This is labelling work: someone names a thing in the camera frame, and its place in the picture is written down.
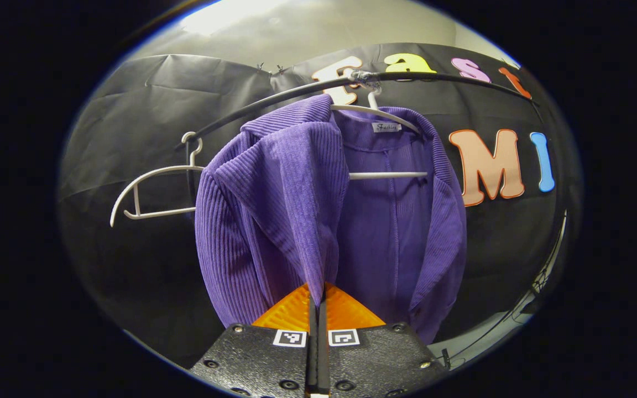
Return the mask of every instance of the hanger hook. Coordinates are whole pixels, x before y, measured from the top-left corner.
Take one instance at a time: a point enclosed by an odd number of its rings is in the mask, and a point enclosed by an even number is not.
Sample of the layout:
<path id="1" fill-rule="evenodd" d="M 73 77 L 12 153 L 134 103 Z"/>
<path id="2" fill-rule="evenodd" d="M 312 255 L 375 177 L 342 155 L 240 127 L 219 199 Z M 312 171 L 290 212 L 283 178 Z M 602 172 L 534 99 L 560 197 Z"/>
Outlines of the hanger hook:
<path id="1" fill-rule="evenodd" d="M 195 134 L 195 131 L 189 131 L 188 133 L 185 133 L 184 136 L 181 138 L 181 143 L 185 144 L 186 141 L 188 141 L 188 138 L 193 134 Z M 190 153 L 190 159 L 188 159 L 188 163 L 191 166 L 195 166 L 195 155 L 199 154 L 201 149 L 203 149 L 203 139 L 199 137 L 197 140 L 198 147 L 195 149 L 195 151 Z"/>

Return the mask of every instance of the letter m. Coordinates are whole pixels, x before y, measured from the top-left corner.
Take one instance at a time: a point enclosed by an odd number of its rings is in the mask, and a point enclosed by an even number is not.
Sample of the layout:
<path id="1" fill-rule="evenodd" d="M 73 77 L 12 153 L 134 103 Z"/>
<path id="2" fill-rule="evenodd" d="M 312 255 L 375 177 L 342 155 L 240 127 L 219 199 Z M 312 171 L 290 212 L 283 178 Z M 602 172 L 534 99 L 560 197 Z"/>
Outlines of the letter m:
<path id="1" fill-rule="evenodd" d="M 495 135 L 493 154 L 472 129 L 454 131 L 450 143 L 458 147 L 463 164 L 463 204 L 475 206 L 483 202 L 480 182 L 491 201 L 498 195 L 504 199 L 521 196 L 525 191 L 520 176 L 518 159 L 518 135 L 511 129 L 500 129 Z"/>

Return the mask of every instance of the cardigan sleeve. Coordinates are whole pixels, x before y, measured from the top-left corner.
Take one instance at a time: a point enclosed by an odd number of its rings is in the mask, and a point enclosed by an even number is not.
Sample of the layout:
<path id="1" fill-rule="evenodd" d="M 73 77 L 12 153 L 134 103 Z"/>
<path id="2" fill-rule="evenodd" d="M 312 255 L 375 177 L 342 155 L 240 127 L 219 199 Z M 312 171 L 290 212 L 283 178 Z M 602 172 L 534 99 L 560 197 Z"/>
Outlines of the cardigan sleeve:
<path id="1" fill-rule="evenodd" d="M 209 171 L 200 176 L 195 236 L 201 274 L 223 325 L 255 322 L 269 305 L 238 220 Z"/>

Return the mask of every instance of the orange letter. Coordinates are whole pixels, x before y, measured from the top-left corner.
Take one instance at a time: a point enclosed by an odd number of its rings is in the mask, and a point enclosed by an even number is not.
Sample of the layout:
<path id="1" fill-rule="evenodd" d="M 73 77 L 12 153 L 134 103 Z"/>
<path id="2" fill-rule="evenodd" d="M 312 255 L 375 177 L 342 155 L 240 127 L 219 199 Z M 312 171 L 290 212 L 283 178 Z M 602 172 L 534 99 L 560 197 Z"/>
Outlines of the orange letter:
<path id="1" fill-rule="evenodd" d="M 521 196 L 525 192 L 520 177 L 518 135 L 511 129 L 500 129 L 495 135 L 495 151 L 491 155 L 483 139 L 472 129 L 460 129 L 449 136 L 450 143 L 458 147 L 463 164 L 463 204 L 475 206 L 483 202 L 479 188 L 481 178 L 491 201 L 495 199 L 503 178 L 500 196 L 504 199 Z"/>
<path id="2" fill-rule="evenodd" d="M 314 74 L 311 75 L 311 78 L 318 81 L 333 80 L 334 78 L 340 77 L 338 75 L 338 70 L 348 67 L 358 68 L 360 66 L 362 66 L 362 60 L 357 56 L 351 55 L 344 60 L 340 60 L 334 64 L 326 66 L 326 68 L 323 68 L 322 70 L 314 72 Z M 351 87 L 357 88 L 357 85 L 351 84 Z M 331 98 L 333 98 L 333 103 L 336 105 L 348 105 L 350 103 L 354 103 L 358 99 L 356 93 L 348 93 L 344 86 L 327 88 L 323 92 L 331 96 Z"/>
<path id="3" fill-rule="evenodd" d="M 515 86 L 515 89 L 520 91 L 520 93 L 523 94 L 523 96 L 529 99 L 532 99 L 532 95 L 530 95 L 530 93 L 528 93 L 528 91 L 523 88 L 523 86 L 520 84 L 520 79 L 518 79 L 517 76 L 510 73 L 510 71 L 506 70 L 506 68 L 500 68 L 498 71 L 500 73 L 503 73 L 503 75 L 505 75 L 505 77 L 508 78 L 508 80 L 510 80 L 510 83 L 512 83 L 513 86 Z"/>

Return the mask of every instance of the ribbed knit fabric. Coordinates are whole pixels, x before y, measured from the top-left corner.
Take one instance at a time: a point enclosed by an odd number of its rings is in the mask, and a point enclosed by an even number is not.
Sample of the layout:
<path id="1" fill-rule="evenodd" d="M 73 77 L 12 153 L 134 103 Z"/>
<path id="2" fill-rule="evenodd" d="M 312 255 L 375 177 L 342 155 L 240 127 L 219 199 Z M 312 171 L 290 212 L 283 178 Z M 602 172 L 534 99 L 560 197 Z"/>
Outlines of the ribbed knit fabric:
<path id="1" fill-rule="evenodd" d="M 435 129 L 374 133 L 365 113 L 332 112 L 327 94 L 246 123 L 200 177 L 198 259 L 223 324 L 252 323 L 307 283 L 333 283 L 385 322 L 431 343 L 461 284 L 466 215 Z M 359 171 L 426 179 L 349 181 Z"/>

